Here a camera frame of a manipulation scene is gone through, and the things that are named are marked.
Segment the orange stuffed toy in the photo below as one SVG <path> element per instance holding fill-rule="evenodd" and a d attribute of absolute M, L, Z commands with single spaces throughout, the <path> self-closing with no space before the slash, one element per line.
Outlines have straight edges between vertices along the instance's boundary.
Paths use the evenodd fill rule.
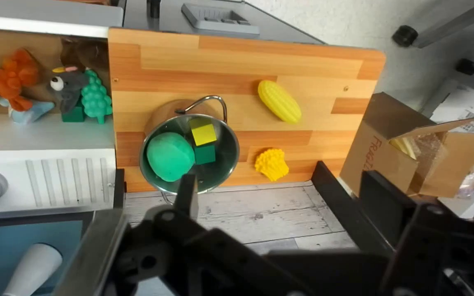
<path fill-rule="evenodd" d="M 0 96 L 5 97 L 12 109 L 25 112 L 33 102 L 22 96 L 23 88 L 40 83 L 40 66 L 27 50 L 17 50 L 0 68 Z"/>

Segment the stuffed toy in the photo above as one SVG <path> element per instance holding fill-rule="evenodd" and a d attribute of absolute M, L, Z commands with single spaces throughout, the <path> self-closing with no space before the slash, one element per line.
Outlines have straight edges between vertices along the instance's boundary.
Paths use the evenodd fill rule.
<path fill-rule="evenodd" d="M 12 119 L 12 122 L 17 122 L 22 125 L 33 124 L 55 109 L 53 102 L 36 101 L 33 102 L 31 109 L 28 109 L 27 112 L 18 112 L 10 107 L 5 97 L 0 97 L 0 106 L 8 109 L 8 117 Z"/>
<path fill-rule="evenodd" d="M 63 38 L 59 60 L 63 66 L 91 68 L 101 78 L 106 89 L 110 89 L 107 42 Z"/>
<path fill-rule="evenodd" d="M 33 102 L 22 96 L 23 88 L 40 83 L 40 66 L 27 50 L 17 50 L 0 68 L 0 97 L 17 112 L 27 112 Z"/>
<path fill-rule="evenodd" d="M 61 114 L 68 114 L 81 102 L 81 93 L 89 84 L 86 73 L 78 68 L 56 68 L 50 86 L 59 101 Z"/>

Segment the white cabinet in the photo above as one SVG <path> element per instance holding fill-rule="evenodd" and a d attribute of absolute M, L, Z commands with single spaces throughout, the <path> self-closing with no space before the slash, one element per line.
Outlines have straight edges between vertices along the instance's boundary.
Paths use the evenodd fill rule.
<path fill-rule="evenodd" d="M 0 0 L 0 61 L 18 48 L 41 65 L 41 86 L 30 97 L 50 99 L 50 71 L 61 66 L 61 40 L 107 38 L 109 27 L 122 27 L 124 10 L 55 0 Z M 36 211 L 89 211 L 112 208 L 115 150 L 112 119 L 99 125 L 64 124 L 59 112 L 20 125 L 0 107 L 0 173 L 8 193 L 0 216 Z"/>

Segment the gray wall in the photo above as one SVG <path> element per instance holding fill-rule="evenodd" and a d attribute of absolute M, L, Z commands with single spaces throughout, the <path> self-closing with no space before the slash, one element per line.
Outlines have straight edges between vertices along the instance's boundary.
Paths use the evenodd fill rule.
<path fill-rule="evenodd" d="M 390 37 L 402 23 L 428 28 L 474 5 L 474 0 L 247 0 L 329 45 L 377 48 L 387 66 L 377 91 L 422 109 L 446 78 L 474 86 L 453 71 L 474 58 L 474 25 L 426 48 L 402 50 Z"/>

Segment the wooden wall panel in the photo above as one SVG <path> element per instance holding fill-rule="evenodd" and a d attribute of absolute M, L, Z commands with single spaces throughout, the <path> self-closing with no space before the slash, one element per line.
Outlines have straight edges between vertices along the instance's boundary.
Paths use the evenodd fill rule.
<path fill-rule="evenodd" d="M 152 112 L 208 94 L 227 101 L 229 125 L 240 142 L 239 165 L 224 186 L 267 185 L 254 160 L 273 147 L 285 150 L 292 168 L 283 183 L 308 181 L 318 160 L 339 175 L 385 63 L 372 50 L 130 30 L 110 30 L 109 53 L 117 163 L 130 193 L 152 190 L 138 170 Z M 262 106 L 262 79 L 296 97 L 301 124 L 283 124 Z"/>
<path fill-rule="evenodd" d="M 0 32 L 0 65 L 20 48 L 28 50 L 41 68 L 41 83 L 35 88 L 25 88 L 23 94 L 31 99 L 53 101 L 55 97 L 46 84 L 51 81 L 51 69 L 61 65 L 61 38 L 51 35 Z"/>

